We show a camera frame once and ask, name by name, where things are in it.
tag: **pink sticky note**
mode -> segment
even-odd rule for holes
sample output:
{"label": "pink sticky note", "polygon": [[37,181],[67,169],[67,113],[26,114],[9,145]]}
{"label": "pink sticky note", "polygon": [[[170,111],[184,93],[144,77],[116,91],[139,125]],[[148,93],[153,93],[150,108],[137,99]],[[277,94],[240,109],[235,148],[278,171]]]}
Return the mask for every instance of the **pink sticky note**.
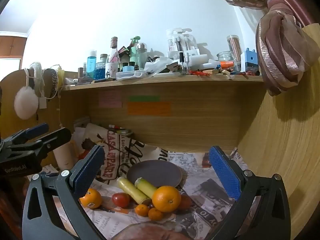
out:
{"label": "pink sticky note", "polygon": [[121,108],[121,91],[107,90],[99,92],[99,107],[101,108]]}

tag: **white fluffy ball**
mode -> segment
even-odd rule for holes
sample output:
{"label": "white fluffy ball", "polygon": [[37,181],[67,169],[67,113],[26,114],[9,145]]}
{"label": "white fluffy ball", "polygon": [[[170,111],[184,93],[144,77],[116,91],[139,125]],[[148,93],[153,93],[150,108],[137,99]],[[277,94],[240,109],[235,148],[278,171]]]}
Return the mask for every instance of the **white fluffy ball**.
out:
{"label": "white fluffy ball", "polygon": [[22,120],[33,116],[38,109],[38,104],[39,98],[31,87],[21,88],[14,99],[14,109]]}

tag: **red tomato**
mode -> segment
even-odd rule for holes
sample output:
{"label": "red tomato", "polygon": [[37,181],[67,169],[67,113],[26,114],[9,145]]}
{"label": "red tomato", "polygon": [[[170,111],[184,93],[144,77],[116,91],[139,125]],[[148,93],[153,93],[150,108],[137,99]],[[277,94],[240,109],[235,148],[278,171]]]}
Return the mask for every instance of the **red tomato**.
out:
{"label": "red tomato", "polygon": [[126,208],[130,203],[130,196],[127,193],[115,193],[112,196],[112,202],[121,208]]}

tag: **wooden shelf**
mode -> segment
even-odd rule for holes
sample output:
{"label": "wooden shelf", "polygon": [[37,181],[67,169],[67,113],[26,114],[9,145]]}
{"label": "wooden shelf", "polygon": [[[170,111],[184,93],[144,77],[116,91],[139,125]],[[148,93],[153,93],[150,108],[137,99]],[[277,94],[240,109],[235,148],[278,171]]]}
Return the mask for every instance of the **wooden shelf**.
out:
{"label": "wooden shelf", "polygon": [[261,76],[243,76],[243,75],[223,75],[215,74],[208,77],[200,77],[195,75],[182,76],[182,77],[151,77],[143,79],[129,79],[123,81],[109,81],[100,83],[91,83],[84,85],[67,85],[64,86],[63,91],[79,90],[90,88],[103,88],[121,85],[134,85],[134,84],[151,84],[151,83],[166,83],[166,82],[191,82],[191,81],[217,81],[217,82],[263,82]]}

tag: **green sticky note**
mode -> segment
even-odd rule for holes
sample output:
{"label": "green sticky note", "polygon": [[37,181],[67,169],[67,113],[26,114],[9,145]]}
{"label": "green sticky note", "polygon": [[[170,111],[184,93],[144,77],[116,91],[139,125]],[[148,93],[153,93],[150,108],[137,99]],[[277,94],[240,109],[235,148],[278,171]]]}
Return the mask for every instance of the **green sticky note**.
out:
{"label": "green sticky note", "polygon": [[159,102],[160,96],[129,96],[129,102]]}

